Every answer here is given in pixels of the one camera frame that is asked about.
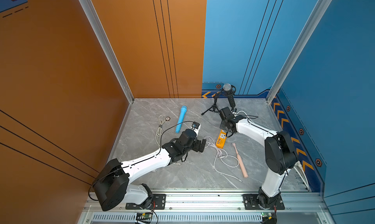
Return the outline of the pink electric toothbrush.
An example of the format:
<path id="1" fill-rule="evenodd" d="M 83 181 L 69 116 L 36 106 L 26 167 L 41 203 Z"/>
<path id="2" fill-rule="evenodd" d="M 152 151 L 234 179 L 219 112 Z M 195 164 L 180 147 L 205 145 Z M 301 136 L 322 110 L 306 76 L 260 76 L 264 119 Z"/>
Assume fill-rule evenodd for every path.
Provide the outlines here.
<path id="1" fill-rule="evenodd" d="M 238 150 L 237 150 L 236 144 L 235 144 L 235 143 L 232 143 L 232 146 L 233 146 L 234 149 L 235 149 L 236 157 L 237 157 L 237 159 L 238 159 L 239 166 L 240 166 L 241 172 L 242 172 L 242 174 L 243 174 L 243 177 L 244 177 L 244 178 L 248 178 L 249 175 L 248 175 L 248 173 L 247 173 L 247 171 L 246 171 L 246 168 L 245 168 L 245 166 L 244 166 L 244 163 L 243 163 L 243 161 L 242 161 L 242 158 L 241 158 L 241 156 L 239 155 L 239 152 L 238 152 Z"/>

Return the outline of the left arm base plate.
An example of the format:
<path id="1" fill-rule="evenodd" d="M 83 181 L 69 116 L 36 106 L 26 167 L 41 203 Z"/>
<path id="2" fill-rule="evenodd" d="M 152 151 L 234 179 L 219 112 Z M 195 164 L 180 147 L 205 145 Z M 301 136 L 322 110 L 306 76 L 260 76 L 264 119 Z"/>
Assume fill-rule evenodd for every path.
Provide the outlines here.
<path id="1" fill-rule="evenodd" d="M 166 194 L 153 194 L 148 197 L 141 204 L 126 203 L 126 210 L 141 210 L 141 209 L 151 209 L 151 210 L 164 210 L 166 204 Z"/>

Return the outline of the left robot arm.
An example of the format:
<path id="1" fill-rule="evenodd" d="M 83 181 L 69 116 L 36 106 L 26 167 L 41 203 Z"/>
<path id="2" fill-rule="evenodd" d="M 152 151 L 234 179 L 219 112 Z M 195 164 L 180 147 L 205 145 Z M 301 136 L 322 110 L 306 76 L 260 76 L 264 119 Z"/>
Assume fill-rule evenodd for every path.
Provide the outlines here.
<path id="1" fill-rule="evenodd" d="M 110 160 L 92 183 L 102 211 L 121 203 L 131 203 L 143 209 L 153 208 L 154 194 L 146 184 L 133 185 L 138 178 L 175 162 L 184 162 L 190 151 L 204 152 L 207 140 L 197 139 L 198 130 L 186 129 L 179 138 L 163 144 L 146 156 L 119 162 Z"/>

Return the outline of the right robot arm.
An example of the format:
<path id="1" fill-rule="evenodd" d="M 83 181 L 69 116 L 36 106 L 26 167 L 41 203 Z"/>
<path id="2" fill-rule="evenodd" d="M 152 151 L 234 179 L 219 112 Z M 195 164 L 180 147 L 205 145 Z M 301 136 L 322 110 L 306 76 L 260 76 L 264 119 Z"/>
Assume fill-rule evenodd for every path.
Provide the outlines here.
<path id="1" fill-rule="evenodd" d="M 257 201 L 261 209 L 270 209 L 280 201 L 281 187 L 290 170 L 298 162 L 298 155 L 287 131 L 274 131 L 250 121 L 245 116 L 234 114 L 228 107 L 219 110 L 220 128 L 231 133 L 240 133 L 257 141 L 265 149 L 268 166 L 266 179 L 259 188 Z"/>

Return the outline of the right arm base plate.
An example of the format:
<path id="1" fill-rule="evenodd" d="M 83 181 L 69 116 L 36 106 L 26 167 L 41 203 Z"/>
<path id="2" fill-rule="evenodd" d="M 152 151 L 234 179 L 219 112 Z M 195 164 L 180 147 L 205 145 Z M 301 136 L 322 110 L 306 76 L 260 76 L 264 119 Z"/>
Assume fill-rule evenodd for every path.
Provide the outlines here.
<path id="1" fill-rule="evenodd" d="M 244 194 L 242 198 L 246 210 L 285 210 L 280 194 L 271 198 L 265 194 Z"/>

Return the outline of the orange power strip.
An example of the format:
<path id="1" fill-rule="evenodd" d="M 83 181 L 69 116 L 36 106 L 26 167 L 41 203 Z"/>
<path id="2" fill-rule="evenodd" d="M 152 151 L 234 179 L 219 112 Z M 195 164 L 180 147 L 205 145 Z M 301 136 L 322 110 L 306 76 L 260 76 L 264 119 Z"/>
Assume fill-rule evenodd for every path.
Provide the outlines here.
<path id="1" fill-rule="evenodd" d="M 217 138 L 217 141 L 215 143 L 216 147 L 219 149 L 223 149 L 225 142 L 227 139 L 227 131 L 225 130 L 220 130 L 219 136 Z"/>

